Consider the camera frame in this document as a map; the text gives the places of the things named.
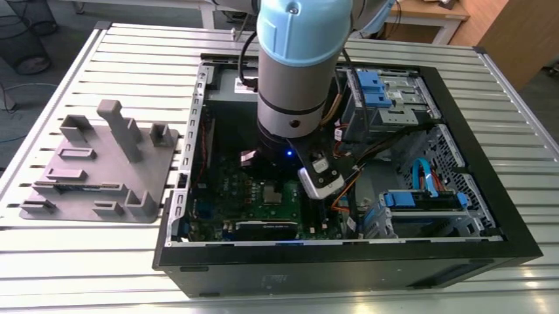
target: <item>wooden table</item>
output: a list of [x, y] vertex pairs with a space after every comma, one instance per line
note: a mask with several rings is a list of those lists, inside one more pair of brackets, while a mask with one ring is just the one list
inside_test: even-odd
[[[397, 6], [392, 7], [390, 16], [386, 22], [396, 21]], [[448, 44], [461, 21], [468, 20], [469, 14], [460, 3], [456, 3], [452, 10], [438, 6], [438, 2], [424, 2], [422, 0], [401, 1], [401, 24], [440, 27], [436, 33], [433, 44]]]

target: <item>wire mesh trash bin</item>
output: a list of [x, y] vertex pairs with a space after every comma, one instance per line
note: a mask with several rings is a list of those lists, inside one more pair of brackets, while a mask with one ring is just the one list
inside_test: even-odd
[[0, 16], [0, 57], [22, 75], [38, 73], [50, 65], [41, 41], [27, 25], [30, 21], [25, 18]]
[[38, 36], [55, 32], [57, 24], [46, 0], [6, 0], [6, 3], [15, 15], [30, 22], [26, 26]]

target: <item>orange wire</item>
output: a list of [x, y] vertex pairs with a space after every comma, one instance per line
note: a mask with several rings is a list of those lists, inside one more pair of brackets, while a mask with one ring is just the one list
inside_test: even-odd
[[344, 207], [332, 207], [332, 210], [333, 211], [344, 211], [344, 212], [348, 212], [349, 213], [349, 209], [348, 208], [344, 208]]
[[336, 144], [333, 145], [333, 156], [334, 157], [340, 157], [338, 153], [337, 153], [337, 148], [340, 147], [341, 142], [336, 142]]
[[432, 176], [433, 176], [433, 178], [434, 178], [436, 189], [437, 189], [438, 191], [442, 191], [442, 190], [444, 190], [444, 185], [442, 185], [442, 183], [440, 182], [440, 178], [438, 178], [438, 176], [436, 175], [434, 170], [430, 170], [430, 174], [432, 174]]
[[337, 110], [337, 106], [340, 105], [340, 102], [341, 102], [341, 94], [337, 94], [334, 96], [333, 101], [332, 101], [332, 106], [329, 107], [329, 111], [325, 114], [325, 117], [320, 121], [320, 126], [324, 126], [328, 123], [328, 121], [330, 120], [330, 118], [333, 117], [334, 112]]
[[353, 180], [348, 183], [348, 185], [345, 185], [340, 195], [337, 195], [337, 198], [334, 199], [334, 201], [332, 202], [332, 206], [329, 207], [330, 209], [336, 208], [336, 204], [337, 202], [341, 200], [341, 197], [345, 195], [345, 193], [348, 192], [350, 186], [353, 185], [353, 183], [356, 182], [357, 178], [360, 176], [360, 173], [357, 173], [357, 175], [354, 176]]

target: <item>white sticker label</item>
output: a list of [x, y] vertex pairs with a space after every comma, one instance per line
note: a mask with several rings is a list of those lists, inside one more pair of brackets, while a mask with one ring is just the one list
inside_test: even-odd
[[393, 81], [393, 80], [385, 80], [384, 81], [384, 84], [388, 84], [390, 87], [394, 87], [394, 86], [409, 86], [409, 83], [406, 83], [406, 81], [404, 81], [404, 80], [400, 80], [400, 81]]
[[386, 94], [388, 94], [389, 98], [400, 98], [401, 99], [400, 92], [386, 92]]
[[334, 129], [333, 131], [333, 139], [338, 142], [341, 141], [342, 130]]
[[348, 227], [350, 229], [350, 231], [354, 231], [354, 227], [357, 226], [357, 224], [354, 223], [354, 220], [348, 217]]
[[241, 83], [241, 79], [238, 77], [234, 78], [234, 93], [236, 94], [256, 94], [256, 92], [250, 91], [248, 87], [245, 87]]
[[312, 163], [312, 167], [314, 168], [314, 171], [317, 173], [321, 173], [325, 169], [328, 169], [328, 161], [325, 160], [325, 158], [316, 160]]

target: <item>open computer tower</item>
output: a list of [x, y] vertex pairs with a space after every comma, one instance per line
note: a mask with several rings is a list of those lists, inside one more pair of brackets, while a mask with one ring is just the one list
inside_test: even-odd
[[[310, 200], [296, 177], [277, 184], [241, 169], [238, 153], [258, 140], [256, 94], [238, 83], [234, 57], [202, 60], [153, 259], [189, 297], [441, 288], [541, 256], [434, 68], [356, 63], [354, 77], [337, 64], [342, 105], [326, 133], [344, 175], [364, 131], [373, 143], [437, 123], [378, 152], [330, 205], [334, 195]], [[416, 160], [430, 166], [438, 199], [414, 182]]]

